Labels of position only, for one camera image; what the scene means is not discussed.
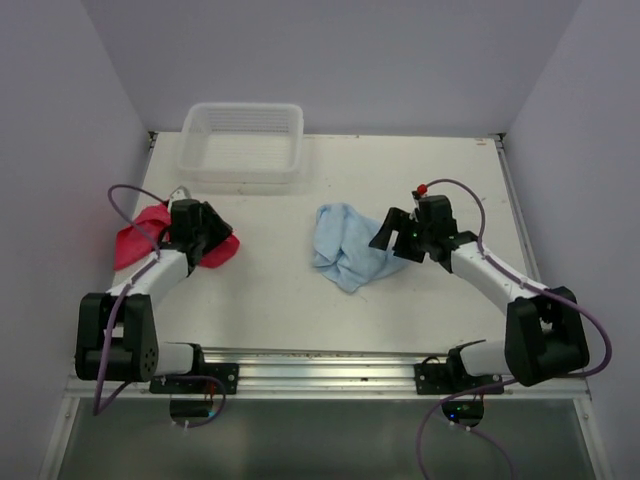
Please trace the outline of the light blue towel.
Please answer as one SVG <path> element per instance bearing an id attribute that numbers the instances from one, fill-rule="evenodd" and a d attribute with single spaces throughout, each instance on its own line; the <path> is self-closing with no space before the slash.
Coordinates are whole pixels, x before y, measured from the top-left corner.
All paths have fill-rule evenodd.
<path id="1" fill-rule="evenodd" d="M 312 266 L 348 294 L 408 266 L 407 260 L 395 257 L 390 250 L 369 246 L 381 223 L 349 204 L 322 205 L 315 220 Z"/>

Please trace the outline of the red towel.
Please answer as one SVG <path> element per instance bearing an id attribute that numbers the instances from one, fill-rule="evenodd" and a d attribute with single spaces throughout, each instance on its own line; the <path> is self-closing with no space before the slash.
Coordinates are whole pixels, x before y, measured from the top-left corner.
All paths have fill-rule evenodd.
<path id="1" fill-rule="evenodd" d="M 164 228 L 171 224 L 170 213 L 166 205 L 155 204 L 145 207 L 134 222 L 149 235 L 157 238 Z M 239 247 L 239 239 L 232 234 L 206 254 L 199 265 L 209 269 L 218 268 L 233 258 Z M 151 251 L 151 243 L 134 227 L 128 226 L 116 234 L 113 270 L 123 270 L 144 259 Z"/>

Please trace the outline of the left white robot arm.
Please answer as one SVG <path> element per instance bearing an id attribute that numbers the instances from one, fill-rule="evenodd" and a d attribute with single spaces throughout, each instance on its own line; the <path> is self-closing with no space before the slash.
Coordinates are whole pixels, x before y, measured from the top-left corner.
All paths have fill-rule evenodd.
<path id="1" fill-rule="evenodd" d="M 231 226 L 207 202 L 175 201 L 169 240 L 125 281 L 85 295 L 79 308 L 75 372 L 81 380 L 147 382 L 171 376 L 185 392 L 201 390 L 207 367 L 198 347 L 158 340 L 154 308 L 188 278 L 205 255 L 232 235 Z"/>

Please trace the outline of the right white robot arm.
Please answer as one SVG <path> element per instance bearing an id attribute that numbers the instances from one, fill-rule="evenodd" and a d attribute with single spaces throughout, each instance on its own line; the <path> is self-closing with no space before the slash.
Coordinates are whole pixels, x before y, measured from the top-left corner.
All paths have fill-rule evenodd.
<path id="1" fill-rule="evenodd" d="M 571 306 L 573 293 L 565 287 L 550 289 L 490 260 L 475 233 L 459 230 L 446 196 L 424 196 L 412 212 L 391 208 L 369 245 L 417 263 L 432 260 L 471 284 L 504 315 L 503 340 L 449 350 L 442 366 L 454 391 L 468 392 L 493 376 L 532 386 L 588 365 L 582 319 Z"/>

